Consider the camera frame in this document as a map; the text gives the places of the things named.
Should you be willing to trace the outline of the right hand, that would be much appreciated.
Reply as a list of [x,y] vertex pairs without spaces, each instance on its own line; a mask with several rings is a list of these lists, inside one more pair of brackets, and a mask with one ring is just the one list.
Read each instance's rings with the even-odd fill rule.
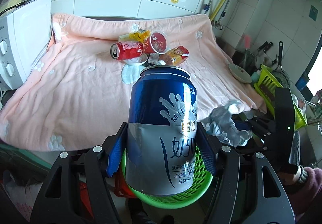
[[299,180],[285,186],[295,215],[302,215],[313,208],[321,209],[321,169],[301,167]]

